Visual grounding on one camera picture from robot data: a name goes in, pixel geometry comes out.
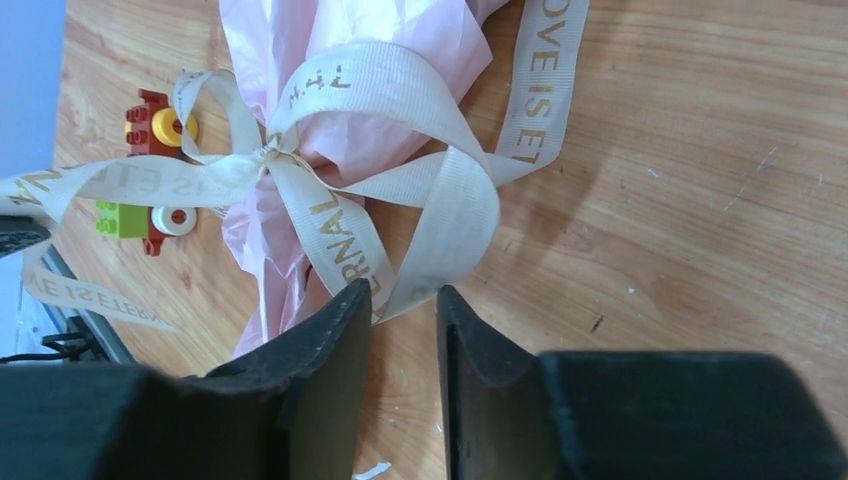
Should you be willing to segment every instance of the ribbon bow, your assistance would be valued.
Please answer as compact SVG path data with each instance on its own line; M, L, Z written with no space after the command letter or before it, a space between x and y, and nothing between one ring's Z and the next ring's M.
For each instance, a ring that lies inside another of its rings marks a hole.
M227 113L232 154L201 154L184 130L183 151L202 165L148 155L23 175L0 183L0 214L32 216L53 231L74 196L221 212L246 198L270 172L304 251L330 293L335 295L353 280L367 278L372 287L373 321L388 320L425 302L441 286L470 274L498 225L496 185L556 159L563 143L587 11L588 0L572 0L554 12L557 17L551 17L543 2L526 2L499 155L483 152L441 76L426 60L394 44L349 44L313 56L292 74L280 107L266 126L265 144L231 72L187 74L177 81L172 97L180 121L187 123L205 86ZM551 35L560 29L564 40L553 42ZM535 35L536 30L544 35ZM559 68L545 71L542 67L540 72L534 61L544 42L558 47L545 52L545 58L556 57L558 64L554 65ZM334 78L319 83L314 78L316 71L334 72ZM542 99L538 98L540 92L553 94ZM537 116L541 108L533 110L531 102L546 107L544 115ZM322 181L297 155L297 122L321 112L394 120L448 148L353 185L335 187ZM535 156L526 153L528 147ZM364 208L343 194L423 209L397 274ZM24 285L39 301L178 331L119 294L44 269L39 260L49 246L46 241L24 252Z

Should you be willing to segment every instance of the wood grain surface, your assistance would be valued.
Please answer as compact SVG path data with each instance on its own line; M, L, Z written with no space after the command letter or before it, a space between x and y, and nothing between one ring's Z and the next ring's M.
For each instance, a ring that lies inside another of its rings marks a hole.
M804 378L848 442L848 3L593 0L566 145L500 189L483 264L458 285L524 348L759 350ZM521 2L484 30L495 60L462 102L494 149ZM230 66L217 3L68 0L56 163L126 155L139 87ZM226 152L203 99L201 147ZM369 206L393 261L417 212ZM100 237L75 201L58 248L76 274L187 333L114 323L137 358L178 375L228 360L257 304L204 214L159 258ZM374 329L357 471L444 478L432 302Z

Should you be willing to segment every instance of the gift wrap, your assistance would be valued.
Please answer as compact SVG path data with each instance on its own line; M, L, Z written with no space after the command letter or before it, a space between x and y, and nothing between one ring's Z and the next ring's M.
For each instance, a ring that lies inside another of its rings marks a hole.
M202 154L184 131L200 165L148 155L9 178L0 214L55 232L74 197L229 210L225 241L260 288L241 352L359 278L371 284L373 323L397 317L474 270L498 227L496 188L550 165L564 142L588 0L525 2L494 153L457 107L491 61L480 24L501 3L221 0L236 73L183 75L172 102L185 124L208 89L226 111L231 154ZM403 163L430 138L446 150ZM422 209L397 271L367 198ZM178 331L120 293L46 270L49 246L24 251L23 284L39 301Z

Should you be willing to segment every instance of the blue wall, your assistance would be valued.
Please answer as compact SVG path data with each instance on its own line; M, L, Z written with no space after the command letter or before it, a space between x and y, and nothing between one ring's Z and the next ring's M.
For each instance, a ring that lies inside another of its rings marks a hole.
M64 36L65 0L0 0L0 178L53 165ZM51 333L21 309L21 266L20 253L0 259L0 356Z
M0 178L53 165L65 0L0 0Z

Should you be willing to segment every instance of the toy building block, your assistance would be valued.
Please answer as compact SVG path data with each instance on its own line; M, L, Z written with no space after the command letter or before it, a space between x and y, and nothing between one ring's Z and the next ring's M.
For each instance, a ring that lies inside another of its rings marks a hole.
M146 238L149 235L149 207L102 200L95 205L100 210L95 228L101 234L112 238Z
M144 103L127 110L124 135L130 145L130 154L162 155L180 158L183 125L177 112L168 105L168 95L139 89ZM187 128L193 139L199 126L194 115L188 117ZM197 224L194 208L140 207L114 202L97 201L100 218L97 231L113 238L140 238L144 253L158 256L162 242L190 232Z
M127 110L124 127L127 143L131 146L129 156L162 155L180 157L183 125L177 112L168 106L168 96L160 92L140 89L138 96L144 103ZM197 138L199 126L194 115L188 118L188 131Z

